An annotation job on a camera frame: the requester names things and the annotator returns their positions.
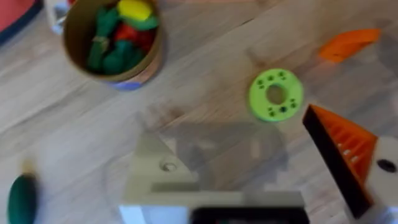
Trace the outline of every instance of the orange plastic piece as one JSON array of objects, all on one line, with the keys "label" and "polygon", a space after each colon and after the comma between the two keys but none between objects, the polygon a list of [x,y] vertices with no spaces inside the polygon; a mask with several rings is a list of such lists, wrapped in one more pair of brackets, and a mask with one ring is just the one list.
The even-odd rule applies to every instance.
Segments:
[{"label": "orange plastic piece", "polygon": [[320,49],[319,56],[333,62],[342,62],[377,41],[380,33],[380,29],[362,29],[339,34]]},{"label": "orange plastic piece", "polygon": [[357,181],[363,186],[368,176],[377,136],[330,111],[315,105],[310,107],[317,114]]}]

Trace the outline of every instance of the black panel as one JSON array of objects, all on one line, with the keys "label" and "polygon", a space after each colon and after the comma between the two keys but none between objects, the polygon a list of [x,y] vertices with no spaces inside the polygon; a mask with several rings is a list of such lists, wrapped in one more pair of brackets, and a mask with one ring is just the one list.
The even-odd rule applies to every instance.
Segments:
[{"label": "black panel", "polygon": [[311,107],[308,107],[305,113],[303,124],[328,166],[351,213],[358,219],[371,207],[371,202],[366,198],[360,184]]},{"label": "black panel", "polygon": [[191,224],[232,223],[235,220],[248,223],[310,223],[304,208],[300,207],[204,207],[194,210],[190,217]]}]

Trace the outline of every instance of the green gear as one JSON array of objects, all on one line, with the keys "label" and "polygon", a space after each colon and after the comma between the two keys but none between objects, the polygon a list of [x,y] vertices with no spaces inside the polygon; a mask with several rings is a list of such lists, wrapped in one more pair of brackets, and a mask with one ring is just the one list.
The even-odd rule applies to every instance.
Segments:
[{"label": "green gear", "polygon": [[[284,91],[285,100],[277,105],[270,102],[266,93],[270,86],[277,85]],[[249,89],[249,107],[255,116],[264,121],[282,121],[292,117],[303,103],[303,86],[290,71],[274,68],[262,72],[254,79]]]}]

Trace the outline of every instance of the green felt toy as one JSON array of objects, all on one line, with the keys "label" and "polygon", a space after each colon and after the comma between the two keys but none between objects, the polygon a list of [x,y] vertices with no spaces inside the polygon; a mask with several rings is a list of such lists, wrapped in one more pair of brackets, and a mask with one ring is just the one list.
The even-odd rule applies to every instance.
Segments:
[{"label": "green felt toy", "polygon": [[36,179],[31,174],[22,174],[14,181],[9,193],[7,207],[9,224],[33,224],[36,210]]},{"label": "green felt toy", "polygon": [[132,42],[127,40],[116,41],[114,50],[103,60],[103,71],[108,75],[125,72],[136,66],[144,56],[142,50],[133,46]]},{"label": "green felt toy", "polygon": [[139,20],[131,19],[131,18],[124,17],[124,16],[121,16],[121,18],[124,22],[126,22],[133,28],[136,28],[137,30],[149,30],[149,29],[156,28],[159,25],[159,20],[153,14],[150,15],[144,21],[139,21]]},{"label": "green felt toy", "polygon": [[98,10],[96,15],[96,33],[87,60],[87,67],[90,70],[94,72],[101,71],[103,54],[109,45],[108,37],[115,30],[118,22],[119,13],[115,7],[110,10],[102,7]]}]

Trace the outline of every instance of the beige plastic piece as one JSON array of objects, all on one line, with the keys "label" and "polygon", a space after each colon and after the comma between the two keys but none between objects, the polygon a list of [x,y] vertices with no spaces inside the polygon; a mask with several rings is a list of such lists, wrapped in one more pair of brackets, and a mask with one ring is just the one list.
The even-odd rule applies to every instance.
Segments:
[{"label": "beige plastic piece", "polygon": [[186,224],[197,207],[303,207],[300,192],[200,191],[196,178],[155,135],[141,136],[119,206],[127,224]]}]

